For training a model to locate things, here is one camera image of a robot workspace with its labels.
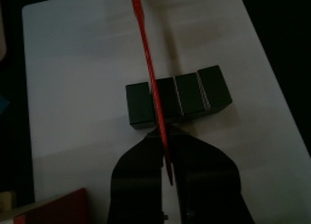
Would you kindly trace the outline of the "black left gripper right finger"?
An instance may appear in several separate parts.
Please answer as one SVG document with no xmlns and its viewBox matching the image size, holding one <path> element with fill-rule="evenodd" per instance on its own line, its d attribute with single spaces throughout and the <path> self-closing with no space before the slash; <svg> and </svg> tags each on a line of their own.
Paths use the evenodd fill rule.
<svg viewBox="0 0 311 224">
<path fill-rule="evenodd" d="M 170 126 L 170 150 L 182 224 L 255 224 L 234 160 L 175 126 Z"/>
</svg>

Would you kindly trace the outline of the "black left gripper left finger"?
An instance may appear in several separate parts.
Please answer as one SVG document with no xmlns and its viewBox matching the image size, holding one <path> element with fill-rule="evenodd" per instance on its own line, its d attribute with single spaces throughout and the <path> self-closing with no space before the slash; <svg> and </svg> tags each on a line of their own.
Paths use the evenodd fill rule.
<svg viewBox="0 0 311 224">
<path fill-rule="evenodd" d="M 162 168 L 162 139 L 155 129 L 115 165 L 107 224 L 165 224 Z"/>
</svg>

